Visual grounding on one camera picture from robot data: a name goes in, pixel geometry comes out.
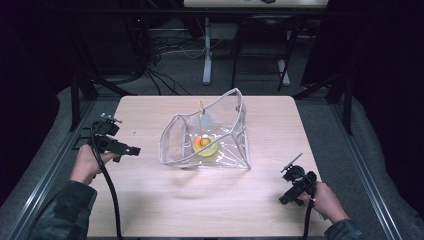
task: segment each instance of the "table leg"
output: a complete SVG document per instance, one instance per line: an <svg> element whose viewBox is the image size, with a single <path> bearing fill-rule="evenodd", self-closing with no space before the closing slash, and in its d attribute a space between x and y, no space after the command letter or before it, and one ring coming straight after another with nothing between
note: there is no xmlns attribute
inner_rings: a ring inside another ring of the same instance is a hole
<svg viewBox="0 0 424 240"><path fill-rule="evenodd" d="M212 53L209 18L205 19L205 67L203 70L203 84L211 84Z"/></svg>
<svg viewBox="0 0 424 240"><path fill-rule="evenodd" d="M277 64L278 64L278 70L280 72L284 71L284 67L285 67L284 60L283 59L278 60ZM289 79L289 74L287 73L287 71L283 78L283 86L285 87L290 86L290 79Z"/></svg>

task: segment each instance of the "wooden table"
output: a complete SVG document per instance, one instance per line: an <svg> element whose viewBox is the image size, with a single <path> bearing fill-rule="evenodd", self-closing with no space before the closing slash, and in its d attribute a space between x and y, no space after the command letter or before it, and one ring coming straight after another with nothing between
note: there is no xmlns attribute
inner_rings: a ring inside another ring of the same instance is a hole
<svg viewBox="0 0 424 240"><path fill-rule="evenodd" d="M280 171L299 153L296 164L318 174L294 100L287 96L244 96L251 170L182 170L159 162L160 136L177 113L198 110L217 96L129 96L115 117L122 120L116 139L141 148L107 165L121 210L124 236L259 237L301 236L306 207L282 205L278 198L292 187ZM111 194L104 177L88 236L116 236ZM310 236L331 225L312 212Z"/></svg>

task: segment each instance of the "person's hand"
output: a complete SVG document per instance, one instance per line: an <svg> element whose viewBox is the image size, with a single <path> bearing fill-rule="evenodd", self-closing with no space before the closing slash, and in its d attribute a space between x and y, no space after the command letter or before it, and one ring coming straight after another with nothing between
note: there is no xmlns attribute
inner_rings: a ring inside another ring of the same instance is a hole
<svg viewBox="0 0 424 240"><path fill-rule="evenodd" d="M306 193L303 193L299 196L298 199L304 201L307 204L310 200L310 196ZM333 224L343 219L349 218L342 205L340 204L336 194L327 184L323 182L316 182L314 205L315 210L323 215L328 216Z"/></svg>
<svg viewBox="0 0 424 240"><path fill-rule="evenodd" d="M119 155L107 152L100 154L100 156L102 157L103 162L107 163ZM91 146L88 144L82 145L79 149L70 180L89 185L93 181L93 177L99 173L101 173L101 170L93 152L91 151Z"/></svg>

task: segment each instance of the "black curtain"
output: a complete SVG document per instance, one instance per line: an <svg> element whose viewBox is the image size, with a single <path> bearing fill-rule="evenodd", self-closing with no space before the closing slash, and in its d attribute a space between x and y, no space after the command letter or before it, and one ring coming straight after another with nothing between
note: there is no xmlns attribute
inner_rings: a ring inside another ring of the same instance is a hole
<svg viewBox="0 0 424 240"><path fill-rule="evenodd" d="M0 3L1 199L7 199L52 127L70 84L64 35L37 1Z"/></svg>
<svg viewBox="0 0 424 240"><path fill-rule="evenodd" d="M329 11L369 13L372 48L353 76L380 141L386 170L401 196L424 218L424 3L422 1L330 0ZM354 49L361 23L322 22L302 84L339 73Z"/></svg>

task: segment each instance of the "transparent plastic bag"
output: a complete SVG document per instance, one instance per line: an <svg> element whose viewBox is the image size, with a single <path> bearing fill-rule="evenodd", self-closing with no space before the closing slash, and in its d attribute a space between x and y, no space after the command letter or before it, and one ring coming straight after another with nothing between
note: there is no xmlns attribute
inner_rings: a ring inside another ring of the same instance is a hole
<svg viewBox="0 0 424 240"><path fill-rule="evenodd" d="M192 114L177 114L159 142L162 164L250 169L246 106L235 88Z"/></svg>

